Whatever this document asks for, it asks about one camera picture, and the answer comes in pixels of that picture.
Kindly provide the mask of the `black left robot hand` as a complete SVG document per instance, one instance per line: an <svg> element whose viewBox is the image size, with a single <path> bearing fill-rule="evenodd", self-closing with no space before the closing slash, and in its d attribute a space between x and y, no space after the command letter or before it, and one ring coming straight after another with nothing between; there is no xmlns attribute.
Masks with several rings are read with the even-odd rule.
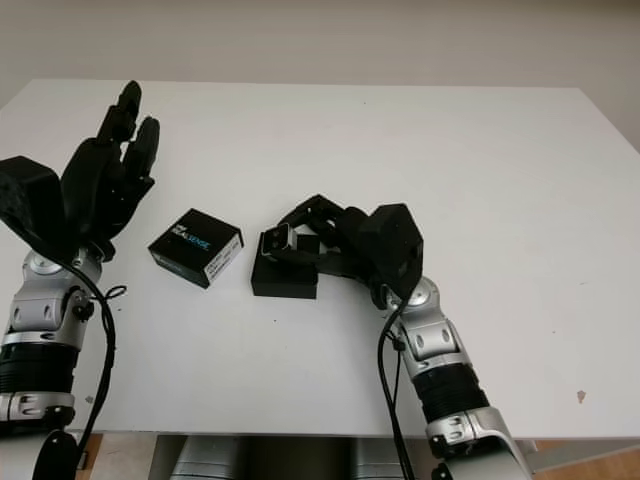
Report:
<svg viewBox="0 0 640 480"><path fill-rule="evenodd" d="M112 239L133 217L155 180L160 122L137 124L142 89L129 81L107 109L94 137L84 140L67 164L61 189L65 213L82 247L103 262L115 256Z"/></svg>

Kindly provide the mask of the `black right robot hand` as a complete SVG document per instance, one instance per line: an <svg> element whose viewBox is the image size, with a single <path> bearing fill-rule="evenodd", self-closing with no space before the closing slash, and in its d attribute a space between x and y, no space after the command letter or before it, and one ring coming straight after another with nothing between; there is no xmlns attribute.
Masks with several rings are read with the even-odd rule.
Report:
<svg viewBox="0 0 640 480"><path fill-rule="evenodd" d="M280 264L311 266L317 272L358 281L369 288L381 285L373 261L358 245L358 228L366 214L355 208L343 208L316 194L297 205L278 224L263 233L260 253ZM324 245L321 253L311 253L299 246L296 229L308 227Z"/></svg>

